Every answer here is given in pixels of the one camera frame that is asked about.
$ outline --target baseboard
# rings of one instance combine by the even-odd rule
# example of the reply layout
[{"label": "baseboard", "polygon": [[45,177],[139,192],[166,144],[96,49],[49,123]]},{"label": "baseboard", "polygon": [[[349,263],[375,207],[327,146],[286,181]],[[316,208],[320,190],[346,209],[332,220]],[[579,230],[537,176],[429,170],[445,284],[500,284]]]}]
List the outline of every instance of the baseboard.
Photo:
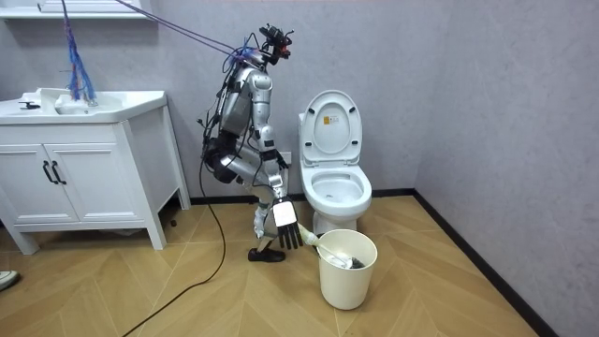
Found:
[{"label": "baseboard", "polygon": [[[398,197],[398,196],[412,196],[416,190],[414,188],[395,188],[395,189],[384,189],[384,190],[373,190],[374,198],[381,197]],[[306,196],[303,193],[289,195],[294,201],[305,201]],[[234,196],[234,197],[206,197],[206,198],[191,198],[192,205],[206,205],[206,204],[224,204],[224,203],[255,203],[258,202],[258,198],[254,196]]]},{"label": "baseboard", "polygon": [[518,314],[531,326],[539,336],[558,337],[558,334],[551,326],[526,302],[514,288],[504,280],[504,278],[485,261],[485,259],[476,252],[476,250],[453,228],[445,218],[438,213],[430,203],[424,199],[416,190],[414,198],[422,205],[432,219],[439,224],[439,227],[447,234],[451,240],[461,249],[464,254],[470,258],[475,266],[487,277],[487,279],[497,288],[504,298],[516,309]]}]

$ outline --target cabinet door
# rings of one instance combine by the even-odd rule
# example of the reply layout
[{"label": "cabinet door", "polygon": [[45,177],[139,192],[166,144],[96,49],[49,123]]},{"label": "cabinet door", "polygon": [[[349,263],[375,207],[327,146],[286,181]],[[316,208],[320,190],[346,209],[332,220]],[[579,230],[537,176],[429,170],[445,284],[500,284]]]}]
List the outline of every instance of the cabinet door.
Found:
[{"label": "cabinet door", "polygon": [[139,219],[116,144],[45,144],[44,147],[81,221]]},{"label": "cabinet door", "polygon": [[[137,8],[148,9],[147,1],[124,0],[127,4]],[[42,12],[62,13],[62,0],[39,1]],[[114,0],[65,0],[66,10],[72,13],[133,13],[133,10],[117,3]]]},{"label": "cabinet door", "polygon": [[0,145],[0,202],[13,224],[79,221],[39,144]]}]

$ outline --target white toilet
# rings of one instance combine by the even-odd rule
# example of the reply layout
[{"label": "white toilet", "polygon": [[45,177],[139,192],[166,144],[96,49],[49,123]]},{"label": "white toilet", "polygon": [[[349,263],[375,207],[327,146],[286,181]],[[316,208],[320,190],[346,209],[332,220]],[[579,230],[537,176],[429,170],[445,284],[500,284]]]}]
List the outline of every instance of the white toilet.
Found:
[{"label": "white toilet", "polygon": [[314,233],[357,230],[373,188],[358,165],[362,122],[354,101],[341,91],[317,95],[299,115],[301,184],[316,210]]}]

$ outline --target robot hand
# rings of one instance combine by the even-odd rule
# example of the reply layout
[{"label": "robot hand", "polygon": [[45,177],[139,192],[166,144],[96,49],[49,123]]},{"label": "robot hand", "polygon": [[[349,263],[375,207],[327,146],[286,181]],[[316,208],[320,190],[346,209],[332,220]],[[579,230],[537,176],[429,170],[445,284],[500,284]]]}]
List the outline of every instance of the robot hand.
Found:
[{"label": "robot hand", "polygon": [[287,249],[291,249],[292,244],[294,249],[302,246],[303,241],[301,240],[298,218],[291,200],[289,198],[274,200],[272,202],[272,214],[274,215],[274,223],[277,226],[281,248],[285,248],[285,244]]}]

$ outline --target wooden floor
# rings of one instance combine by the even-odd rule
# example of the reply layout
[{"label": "wooden floor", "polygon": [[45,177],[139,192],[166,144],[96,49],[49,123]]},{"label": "wooden floor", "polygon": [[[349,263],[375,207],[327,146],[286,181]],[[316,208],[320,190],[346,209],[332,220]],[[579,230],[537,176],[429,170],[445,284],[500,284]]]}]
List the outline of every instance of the wooden floor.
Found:
[{"label": "wooden floor", "polygon": [[[296,208],[309,227],[310,206]],[[133,336],[535,336],[411,197],[374,199],[359,220],[379,260],[366,301],[349,312],[322,298],[312,248],[283,263],[249,263],[255,205],[214,209],[227,238],[223,268]],[[23,279],[0,293],[0,335],[120,336],[210,275],[222,253],[210,211],[195,206],[162,219],[164,251],[154,251],[145,233],[88,231],[39,235],[42,249],[22,256],[2,229],[0,269]]]}]

